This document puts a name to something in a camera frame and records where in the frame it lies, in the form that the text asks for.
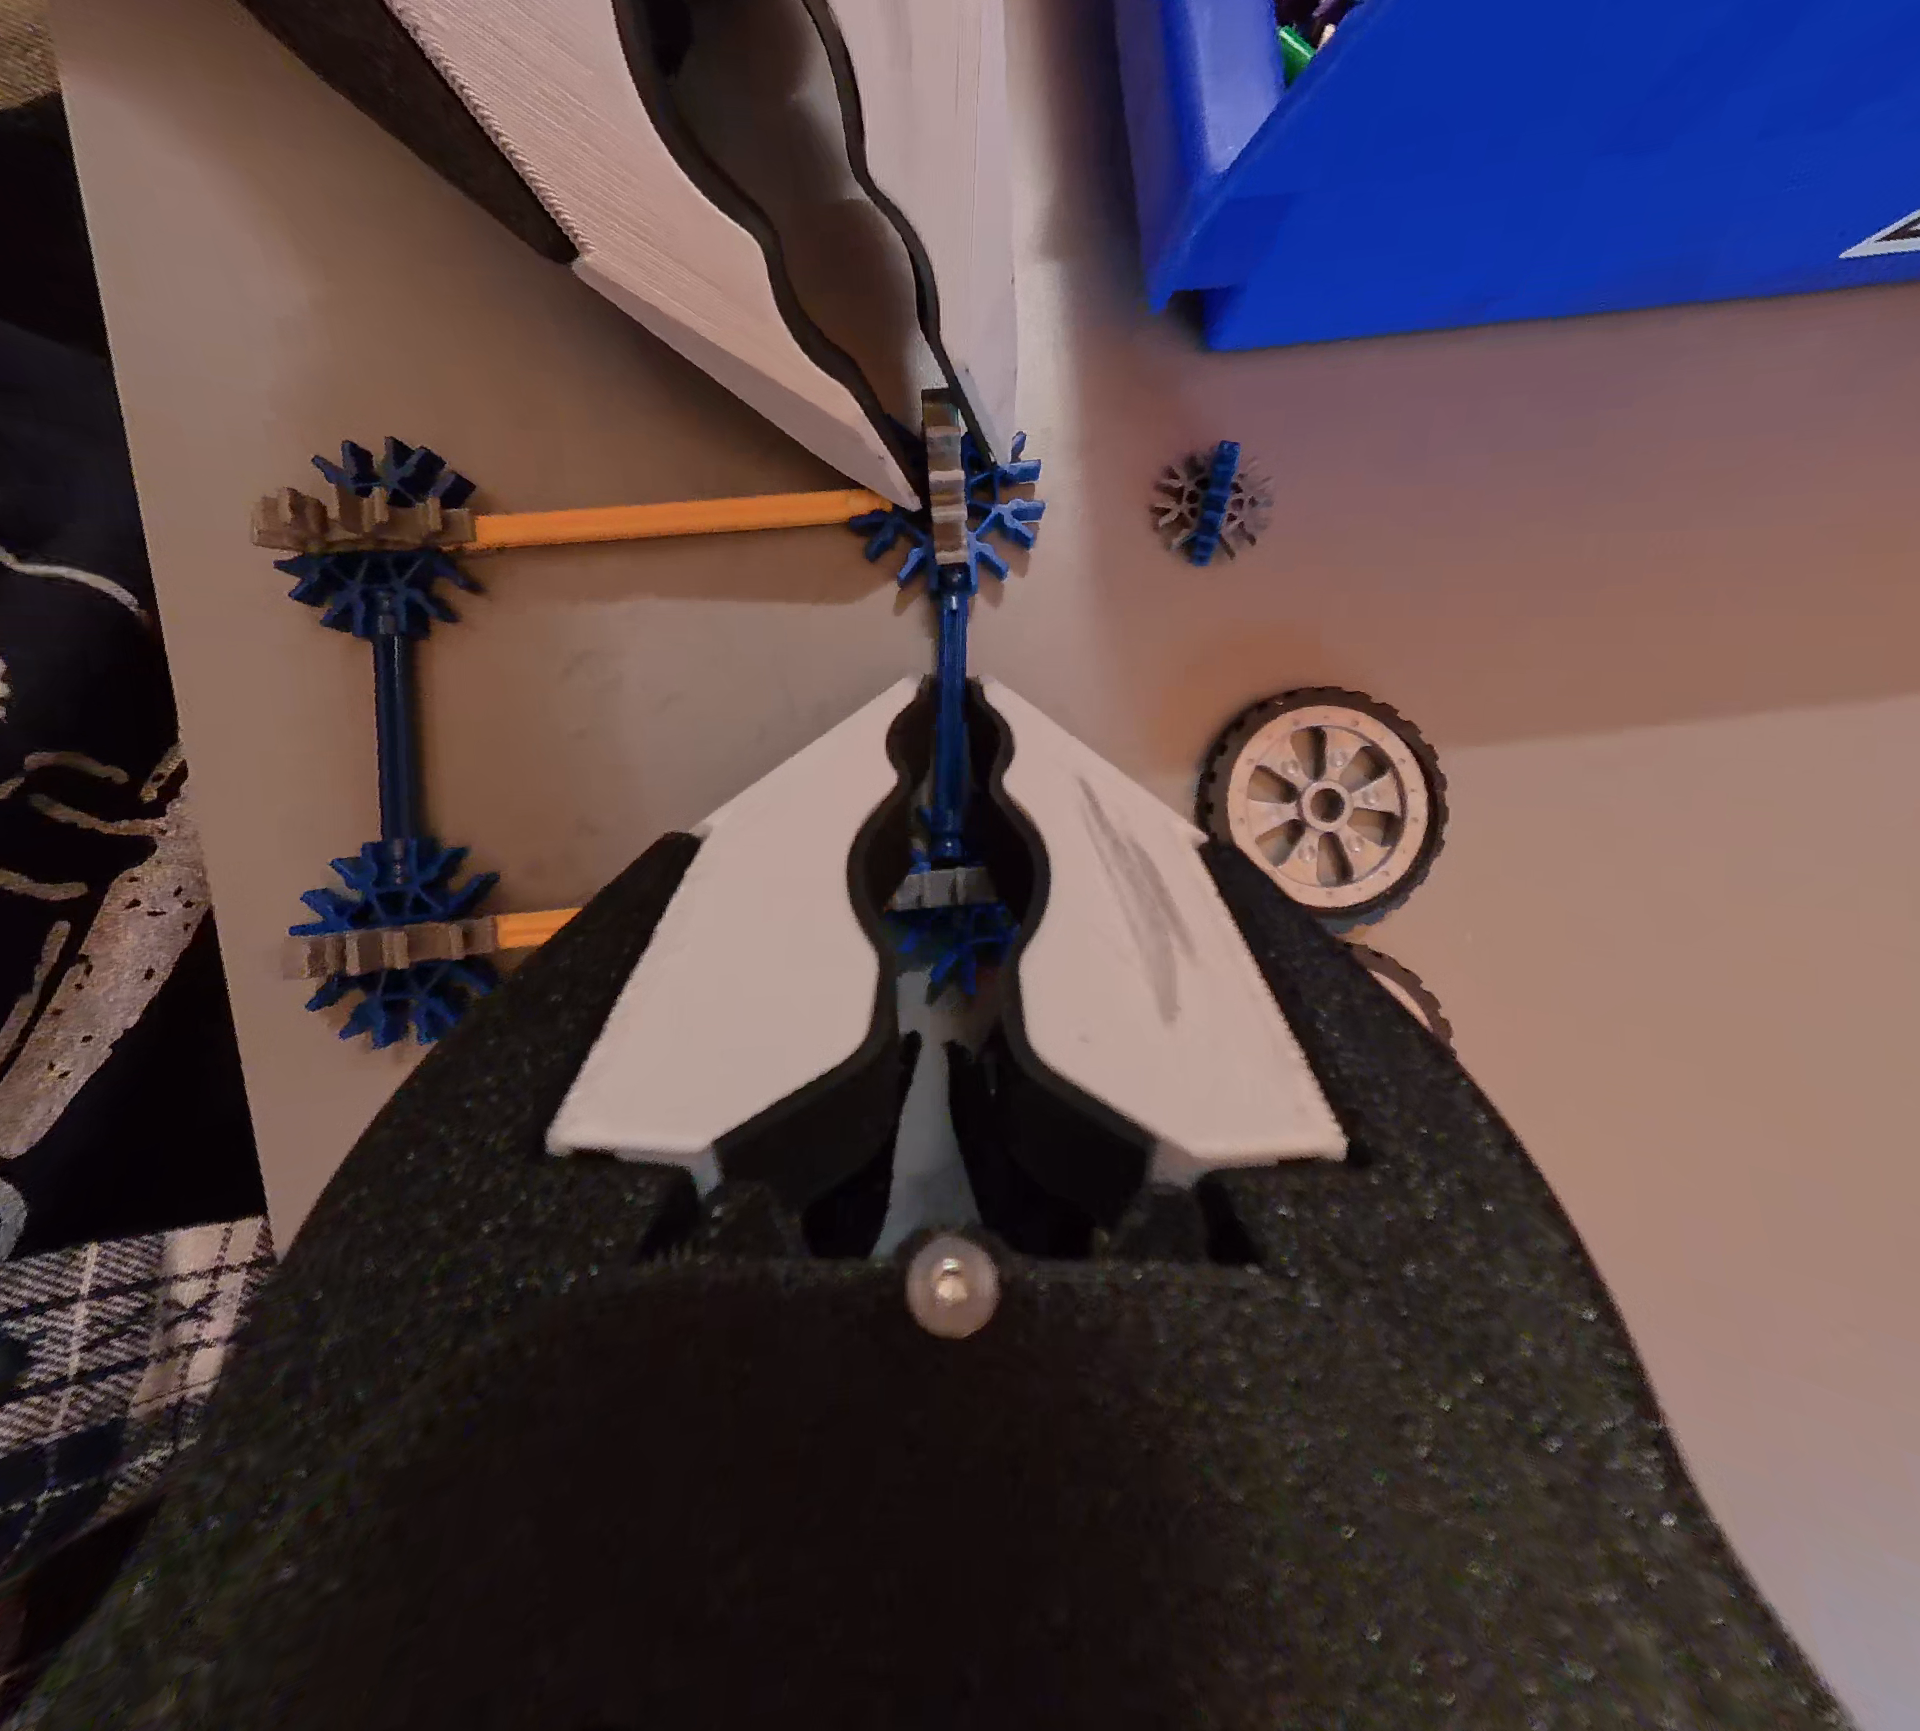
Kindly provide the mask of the plaid pants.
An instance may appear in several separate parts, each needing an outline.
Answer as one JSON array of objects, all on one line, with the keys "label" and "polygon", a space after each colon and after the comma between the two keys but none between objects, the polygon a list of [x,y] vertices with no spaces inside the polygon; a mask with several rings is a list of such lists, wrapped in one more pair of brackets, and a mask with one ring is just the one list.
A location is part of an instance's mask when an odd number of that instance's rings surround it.
[{"label": "plaid pants", "polygon": [[276,1266],[267,1219],[1,1266],[1,1575],[155,1498]]}]

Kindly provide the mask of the blue plastic rod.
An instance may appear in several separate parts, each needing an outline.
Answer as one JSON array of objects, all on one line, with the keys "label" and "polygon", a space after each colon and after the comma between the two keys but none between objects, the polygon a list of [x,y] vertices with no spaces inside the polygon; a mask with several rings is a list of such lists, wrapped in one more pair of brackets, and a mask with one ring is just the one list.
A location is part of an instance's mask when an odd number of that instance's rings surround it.
[{"label": "blue plastic rod", "polygon": [[968,568],[940,568],[929,804],[923,809],[927,849],[934,866],[960,863],[967,854],[972,590]]},{"label": "blue plastic rod", "polygon": [[382,618],[369,639],[380,849],[399,876],[422,836],[416,639]]}]

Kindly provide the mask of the blue plastic storage bin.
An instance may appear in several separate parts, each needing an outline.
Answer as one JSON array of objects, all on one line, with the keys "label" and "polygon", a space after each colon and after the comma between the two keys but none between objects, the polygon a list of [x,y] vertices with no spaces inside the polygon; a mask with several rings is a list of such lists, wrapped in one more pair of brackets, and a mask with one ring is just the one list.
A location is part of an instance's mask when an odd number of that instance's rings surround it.
[{"label": "blue plastic storage bin", "polygon": [[1111,0],[1145,301],[1211,348],[1911,281],[1917,0]]}]

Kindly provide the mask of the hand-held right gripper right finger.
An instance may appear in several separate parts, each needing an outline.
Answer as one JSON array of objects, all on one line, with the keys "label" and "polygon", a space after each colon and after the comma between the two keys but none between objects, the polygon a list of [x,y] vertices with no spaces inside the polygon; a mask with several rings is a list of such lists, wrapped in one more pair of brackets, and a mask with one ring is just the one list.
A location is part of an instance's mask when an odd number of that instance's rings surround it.
[{"label": "hand-held right gripper right finger", "polygon": [[990,791],[1034,861],[1003,989],[1011,1152],[1048,1189],[1342,1160],[1348,1136],[1202,832],[988,677]]}]

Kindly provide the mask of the grey toy wheel black tyre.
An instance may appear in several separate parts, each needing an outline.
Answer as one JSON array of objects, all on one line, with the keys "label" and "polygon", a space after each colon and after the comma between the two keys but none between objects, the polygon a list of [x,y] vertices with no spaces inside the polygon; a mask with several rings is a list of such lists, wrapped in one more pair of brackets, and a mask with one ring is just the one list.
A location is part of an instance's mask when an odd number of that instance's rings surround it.
[{"label": "grey toy wheel black tyre", "polygon": [[1429,876],[1447,837],[1447,778],[1388,704],[1292,689],[1212,737],[1195,823],[1342,934],[1388,917]]},{"label": "grey toy wheel black tyre", "polygon": [[1378,989],[1396,1001],[1407,1016],[1413,1016],[1442,1047],[1453,1052],[1453,1023],[1420,974],[1388,953],[1357,941],[1345,941],[1345,951],[1378,985]]}]

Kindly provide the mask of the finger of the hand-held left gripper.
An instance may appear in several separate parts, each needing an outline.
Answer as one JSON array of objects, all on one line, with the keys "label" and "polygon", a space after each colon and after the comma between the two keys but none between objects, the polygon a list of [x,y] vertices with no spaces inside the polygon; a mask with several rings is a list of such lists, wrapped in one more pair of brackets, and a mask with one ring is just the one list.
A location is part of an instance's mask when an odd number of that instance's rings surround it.
[{"label": "finger of the hand-held left gripper", "polygon": [[833,471],[915,505],[872,383],[675,111],[642,0],[380,2],[565,229],[578,278]]},{"label": "finger of the hand-held left gripper", "polygon": [[1001,0],[800,0],[858,190],[906,245],[918,325],[976,446],[1009,455],[1019,388]]}]

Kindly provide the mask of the blue and grey snowflake connector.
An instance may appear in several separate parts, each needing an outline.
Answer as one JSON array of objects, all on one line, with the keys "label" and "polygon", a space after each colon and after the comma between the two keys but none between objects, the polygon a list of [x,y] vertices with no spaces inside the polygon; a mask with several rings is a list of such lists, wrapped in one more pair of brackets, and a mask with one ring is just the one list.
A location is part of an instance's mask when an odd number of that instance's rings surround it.
[{"label": "blue and grey snowflake connector", "polygon": [[1257,544],[1273,489],[1240,442],[1215,442],[1169,464],[1153,489],[1158,538],[1189,568],[1208,568]]},{"label": "blue and grey snowflake connector", "polygon": [[439,1043],[490,996],[490,872],[462,874],[466,850],[430,836],[380,837],[331,863],[338,883],[306,891],[310,918],[288,932],[288,970],[310,979],[306,1009],[347,1002],[342,1037],[373,1047]]},{"label": "blue and grey snowflake connector", "polygon": [[984,863],[940,863],[923,849],[910,850],[885,925],[904,970],[923,974],[927,1002],[972,999],[980,972],[993,972],[1019,932]]},{"label": "blue and grey snowflake connector", "polygon": [[877,564],[900,552],[897,587],[955,590],[972,597],[980,577],[1009,577],[1005,549],[1031,549],[1040,532],[1040,459],[1021,451],[996,463],[975,444],[959,400],[947,388],[921,397],[923,481],[915,507],[877,507],[848,519],[860,555]]},{"label": "blue and grey snowflake connector", "polygon": [[282,489],[251,509],[251,544],[276,552],[288,597],[355,639],[426,639],[457,619],[447,587],[479,590],[455,549],[472,532],[472,481],[426,446],[343,442],[311,464],[328,498]]}]

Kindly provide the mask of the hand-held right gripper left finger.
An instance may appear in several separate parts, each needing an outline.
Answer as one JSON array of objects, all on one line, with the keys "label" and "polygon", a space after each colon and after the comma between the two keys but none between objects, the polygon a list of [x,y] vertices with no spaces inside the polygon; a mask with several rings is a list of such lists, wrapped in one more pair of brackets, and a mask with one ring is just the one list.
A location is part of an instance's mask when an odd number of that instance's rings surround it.
[{"label": "hand-held right gripper left finger", "polygon": [[545,1129],[550,1156],[827,1189],[887,1134],[897,1009],[851,883],[897,791],[879,690],[695,826],[695,854]]}]

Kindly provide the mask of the black printed shirt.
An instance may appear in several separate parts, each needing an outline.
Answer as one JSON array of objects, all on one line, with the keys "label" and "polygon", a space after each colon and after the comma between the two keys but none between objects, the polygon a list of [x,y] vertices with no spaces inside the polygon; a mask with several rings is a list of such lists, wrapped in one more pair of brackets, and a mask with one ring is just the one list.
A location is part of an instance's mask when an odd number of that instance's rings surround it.
[{"label": "black printed shirt", "polygon": [[1,119],[4,1256],[263,1211],[58,94]]}]

